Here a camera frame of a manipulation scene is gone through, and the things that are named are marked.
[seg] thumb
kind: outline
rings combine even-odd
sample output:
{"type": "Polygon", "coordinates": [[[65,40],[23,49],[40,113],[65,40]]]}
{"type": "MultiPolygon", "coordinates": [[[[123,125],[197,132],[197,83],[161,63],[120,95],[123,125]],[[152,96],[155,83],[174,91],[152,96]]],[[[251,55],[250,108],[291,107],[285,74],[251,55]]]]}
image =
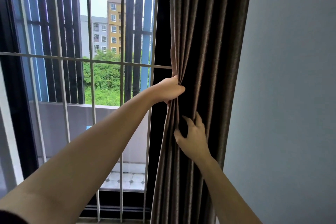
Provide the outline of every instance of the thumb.
{"type": "Polygon", "coordinates": [[[182,136],[181,132],[180,132],[178,129],[175,129],[175,131],[174,131],[174,137],[175,137],[175,140],[176,140],[176,142],[177,142],[177,144],[178,144],[179,146],[181,146],[181,144],[183,144],[184,141],[186,140],[186,139],[182,136]]]}

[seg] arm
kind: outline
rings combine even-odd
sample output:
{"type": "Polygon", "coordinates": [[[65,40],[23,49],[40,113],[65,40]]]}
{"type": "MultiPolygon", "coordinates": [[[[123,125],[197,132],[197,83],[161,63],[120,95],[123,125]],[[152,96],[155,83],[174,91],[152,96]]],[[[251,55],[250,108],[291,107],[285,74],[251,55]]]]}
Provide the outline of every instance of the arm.
{"type": "Polygon", "coordinates": [[[212,158],[206,141],[204,124],[199,114],[196,115],[196,124],[190,118],[183,118],[188,124],[188,136],[184,138],[179,130],[175,130],[176,142],[201,171],[219,222],[261,223],[230,183],[217,161],[212,158]]]}
{"type": "Polygon", "coordinates": [[[184,92],[164,79],[92,126],[0,200],[31,224],[75,223],[118,161],[149,108],[184,92]]]}

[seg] gray building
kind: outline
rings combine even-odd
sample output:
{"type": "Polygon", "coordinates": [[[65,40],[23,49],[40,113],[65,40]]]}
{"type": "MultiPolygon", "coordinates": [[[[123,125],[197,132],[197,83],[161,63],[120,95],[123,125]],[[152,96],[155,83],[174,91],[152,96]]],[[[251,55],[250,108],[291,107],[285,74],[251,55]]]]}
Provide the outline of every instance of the gray building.
{"type": "MultiPolygon", "coordinates": [[[[96,50],[106,51],[107,44],[107,18],[91,17],[92,20],[92,47],[93,55],[96,50]]],[[[89,52],[89,26],[86,15],[81,15],[81,35],[82,35],[82,54],[83,57],[90,57],[89,52]]]]}

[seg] balcony wall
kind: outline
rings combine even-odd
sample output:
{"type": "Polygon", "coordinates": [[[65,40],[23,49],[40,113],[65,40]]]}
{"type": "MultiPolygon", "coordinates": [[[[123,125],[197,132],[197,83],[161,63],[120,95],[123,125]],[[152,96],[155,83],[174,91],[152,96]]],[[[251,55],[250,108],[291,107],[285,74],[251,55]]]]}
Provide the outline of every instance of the balcony wall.
{"type": "MultiPolygon", "coordinates": [[[[44,146],[47,158],[58,153],[67,144],[65,137],[65,121],[62,103],[39,102],[44,146]]],[[[96,105],[96,120],[99,122],[118,107],[96,105]]],[[[34,104],[30,102],[30,110],[34,132],[37,131],[34,104]]],[[[74,140],[86,130],[86,126],[92,126],[92,106],[89,104],[68,104],[70,139],[74,140]]],[[[123,153],[123,162],[145,163],[146,143],[148,128],[148,112],[133,134],[123,153]]],[[[36,149],[39,157],[42,157],[41,142],[35,133],[36,149]]]]}

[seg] apartment building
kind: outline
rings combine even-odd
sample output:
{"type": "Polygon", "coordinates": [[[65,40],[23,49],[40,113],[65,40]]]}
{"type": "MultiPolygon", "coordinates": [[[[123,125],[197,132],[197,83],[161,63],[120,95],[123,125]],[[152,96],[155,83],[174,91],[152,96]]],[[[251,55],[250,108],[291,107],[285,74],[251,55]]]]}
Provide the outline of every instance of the apartment building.
{"type": "Polygon", "coordinates": [[[107,17],[108,48],[112,52],[121,53],[121,0],[107,0],[107,13],[108,13],[107,17]]]}
{"type": "MultiPolygon", "coordinates": [[[[91,26],[91,35],[92,35],[92,47],[93,47],[93,56],[96,54],[97,50],[102,50],[106,52],[108,46],[108,23],[105,17],[96,17],[92,16],[92,26],[91,26]]],[[[86,15],[81,15],[81,36],[82,36],[82,54],[83,57],[90,57],[89,52],[89,28],[88,28],[88,19],[86,15]]]]}

